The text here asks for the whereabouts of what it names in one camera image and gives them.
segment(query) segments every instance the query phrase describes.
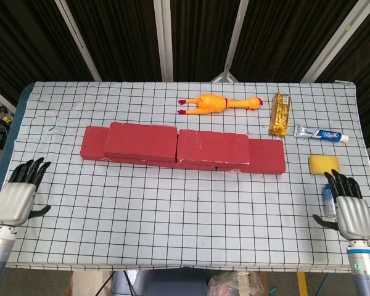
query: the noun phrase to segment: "floor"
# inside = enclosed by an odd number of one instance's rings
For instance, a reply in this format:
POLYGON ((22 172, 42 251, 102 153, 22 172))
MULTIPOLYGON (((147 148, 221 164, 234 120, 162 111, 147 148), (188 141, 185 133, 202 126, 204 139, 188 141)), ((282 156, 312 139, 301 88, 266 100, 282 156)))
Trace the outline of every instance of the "floor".
MULTIPOLYGON (((0 296, 50 296, 65 295, 70 280, 69 271, 46 271, 35 269, 6 268, 1 284, 0 296)), ((307 273, 308 295, 315 295, 325 274, 307 273)), ((273 296, 298 295, 296 273, 268 273, 269 289, 276 287, 273 296)), ((128 287, 123 284, 124 294, 128 287)), ((320 296, 352 296, 356 295, 350 274, 329 275, 320 296)))

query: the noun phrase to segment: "gold foil package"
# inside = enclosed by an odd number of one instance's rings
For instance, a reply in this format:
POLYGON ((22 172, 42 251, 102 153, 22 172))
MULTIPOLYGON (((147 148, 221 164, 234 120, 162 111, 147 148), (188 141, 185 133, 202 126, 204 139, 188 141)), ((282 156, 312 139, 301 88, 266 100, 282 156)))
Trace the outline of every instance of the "gold foil package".
POLYGON ((284 137, 288 129, 290 96, 288 94, 277 94, 273 97, 271 108, 269 134, 284 137))

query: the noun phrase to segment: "robotic hand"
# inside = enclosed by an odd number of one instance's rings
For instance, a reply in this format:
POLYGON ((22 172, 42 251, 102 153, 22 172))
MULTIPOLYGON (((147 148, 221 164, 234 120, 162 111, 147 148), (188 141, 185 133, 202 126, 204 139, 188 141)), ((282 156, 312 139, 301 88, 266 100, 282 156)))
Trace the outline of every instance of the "robotic hand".
POLYGON ((36 191, 43 179, 45 171, 51 164, 46 162, 40 168, 44 158, 16 167, 11 177, 0 192, 0 278, 6 267, 9 255, 16 240, 15 227, 27 219, 44 216, 51 206, 32 211, 36 191))
POLYGON ((325 172, 334 202, 337 222, 324 221, 313 215, 315 221, 325 228, 340 232, 349 241, 347 255, 358 295, 370 295, 370 211, 362 199, 358 183, 353 178, 332 170, 325 172))

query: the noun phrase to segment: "grid tablecloth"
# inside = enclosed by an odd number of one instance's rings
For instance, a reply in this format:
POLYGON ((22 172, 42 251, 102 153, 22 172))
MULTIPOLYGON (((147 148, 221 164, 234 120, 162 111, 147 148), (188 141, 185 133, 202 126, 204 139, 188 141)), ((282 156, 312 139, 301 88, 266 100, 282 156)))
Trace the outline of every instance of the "grid tablecloth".
POLYGON ((52 209, 19 228, 9 266, 348 271, 347 242, 312 218, 324 214, 326 180, 310 174, 311 154, 337 155, 341 172, 354 176, 370 206, 370 162, 352 83, 36 83, 9 172, 32 158, 51 161, 35 209, 46 204, 52 209), (278 176, 80 157, 85 127, 113 121, 272 139, 268 125, 277 91, 291 96, 290 128, 342 131, 348 143, 288 134, 287 171, 278 176), (202 93, 258 96, 264 104, 255 111, 177 114, 178 99, 202 93))

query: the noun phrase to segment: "yellow rubber chicken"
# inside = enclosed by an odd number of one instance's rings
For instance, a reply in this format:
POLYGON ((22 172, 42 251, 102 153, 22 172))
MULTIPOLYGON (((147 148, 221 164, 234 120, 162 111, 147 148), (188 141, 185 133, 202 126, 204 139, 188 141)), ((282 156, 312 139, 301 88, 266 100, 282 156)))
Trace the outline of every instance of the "yellow rubber chicken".
POLYGON ((247 100, 230 100, 217 94, 203 94, 196 99, 179 100, 181 105, 197 104, 194 110, 178 110, 178 114, 208 114, 212 112, 222 112, 226 108, 240 107, 255 110, 263 105, 259 97, 251 97, 247 100))

